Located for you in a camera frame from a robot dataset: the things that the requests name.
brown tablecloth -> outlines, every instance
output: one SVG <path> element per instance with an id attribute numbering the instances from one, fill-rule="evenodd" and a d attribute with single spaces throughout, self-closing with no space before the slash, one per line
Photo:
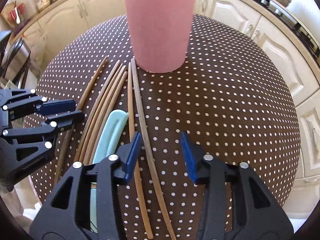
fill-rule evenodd
<path id="1" fill-rule="evenodd" d="M 92 28 L 60 52 L 44 72 L 37 93 L 49 100 L 72 98 L 78 102 L 105 56 L 108 65 L 83 109 L 87 119 L 114 63 L 120 60 L 127 65 L 133 57 L 125 16 Z M 139 69 L 138 75 L 151 147 L 178 238 L 195 238 L 204 190 L 203 186 L 194 185 L 186 173 L 179 144 L 179 133 L 183 130 L 224 162 L 250 163 L 279 203 L 284 204 L 299 160 L 298 119 L 283 78 L 250 38 L 222 23 L 195 15 L 183 66 L 166 74 Z M 115 106 L 124 111 L 127 111 L 126 86 L 125 83 Z M 29 116 L 26 126 L 38 126 L 43 119 Z M 73 163 L 85 121 L 74 130 L 64 171 Z M 135 122 L 140 130 L 137 114 Z M 126 126 L 119 143 L 128 142 Z M 59 136 L 57 156 L 61 144 Z M 32 174 L 42 201 L 51 192 L 56 164 L 57 160 L 53 160 Z M 155 239 L 168 239 L 144 150 L 139 164 Z M 119 187 L 119 197 L 128 239 L 146 238 L 134 180 Z M 228 229 L 232 212 L 230 195 L 229 198 Z"/>

silver screw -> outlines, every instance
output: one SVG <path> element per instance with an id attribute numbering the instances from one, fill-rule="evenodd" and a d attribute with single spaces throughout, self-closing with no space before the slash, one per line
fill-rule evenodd
<path id="1" fill-rule="evenodd" d="M 75 169 L 79 169 L 79 168 L 81 168 L 81 166 L 82 166 L 82 163 L 81 163 L 81 162 L 75 162 L 75 163 L 72 165 L 72 167 L 74 167 Z"/>
<path id="2" fill-rule="evenodd" d="M 248 163 L 245 163 L 245 162 L 241 162 L 241 163 L 239 164 L 239 166 L 240 166 L 240 168 L 243 168 L 243 169 L 249 168 L 249 164 L 248 164 Z"/>
<path id="3" fill-rule="evenodd" d="M 57 123 L 56 123 L 55 121 L 52 121 L 52 122 L 50 123 L 50 125 L 51 125 L 52 127 L 56 127 L 56 126 L 57 126 Z"/>
<path id="4" fill-rule="evenodd" d="M 44 146 L 45 146 L 47 149 L 51 149 L 51 148 L 52 148 L 52 143 L 51 143 L 51 142 L 45 142 L 45 143 L 44 143 Z"/>
<path id="5" fill-rule="evenodd" d="M 203 159 L 206 161 L 212 161 L 213 160 L 213 156 L 211 154 L 206 154 L 203 156 Z"/>
<path id="6" fill-rule="evenodd" d="M 116 154 L 112 154 L 112 155 L 110 155 L 110 156 L 108 157 L 108 159 L 109 159 L 109 161 L 114 162 L 114 161 L 116 161 L 117 159 L 119 159 L 119 156 L 116 155 Z"/>

light blue handle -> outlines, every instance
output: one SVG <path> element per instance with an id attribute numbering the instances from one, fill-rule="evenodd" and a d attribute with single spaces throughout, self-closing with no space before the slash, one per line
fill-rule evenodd
<path id="1" fill-rule="evenodd" d="M 93 164 L 101 162 L 105 157 L 116 152 L 124 126 L 128 120 L 128 113 L 114 110 L 108 117 L 103 128 L 99 143 L 94 154 Z M 90 222 L 91 231 L 97 233 L 97 190 L 91 189 L 90 193 Z"/>

pink plastic container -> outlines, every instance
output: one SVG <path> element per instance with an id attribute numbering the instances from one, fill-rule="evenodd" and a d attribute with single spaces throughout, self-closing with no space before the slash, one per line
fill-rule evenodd
<path id="1" fill-rule="evenodd" d="M 195 0 L 125 0 L 137 65 L 167 73 L 185 61 Z"/>

polka dot tablecloth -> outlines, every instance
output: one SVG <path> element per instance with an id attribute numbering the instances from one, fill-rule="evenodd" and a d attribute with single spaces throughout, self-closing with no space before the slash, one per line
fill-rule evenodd
<path id="1" fill-rule="evenodd" d="M 126 16 L 100 24 L 67 46 L 44 72 L 37 93 L 48 99 L 79 101 L 105 56 L 108 64 L 87 98 L 85 120 L 76 125 L 67 152 L 65 172 L 91 108 L 117 60 L 133 57 Z M 140 90 L 164 199 L 177 238 L 194 239 L 201 215 L 204 187 L 188 178 L 180 148 L 180 131 L 207 153 L 229 164 L 248 162 L 284 204 L 297 171 L 300 153 L 298 119 L 290 92 L 266 54 L 247 36 L 222 23 L 195 15 L 185 63 L 172 73 L 138 69 Z M 127 111 L 127 83 L 115 108 Z M 31 115 L 26 126 L 44 117 Z M 135 126 L 139 119 L 135 109 Z M 60 135 L 56 156 L 62 145 Z M 128 126 L 119 144 L 129 142 Z M 50 194 L 57 159 L 32 174 L 42 201 Z M 139 157 L 143 191 L 154 239 L 169 239 L 148 169 L 144 147 Z M 228 191 L 226 229 L 231 228 L 232 199 Z M 128 239 L 147 238 L 134 180 L 119 187 Z"/>

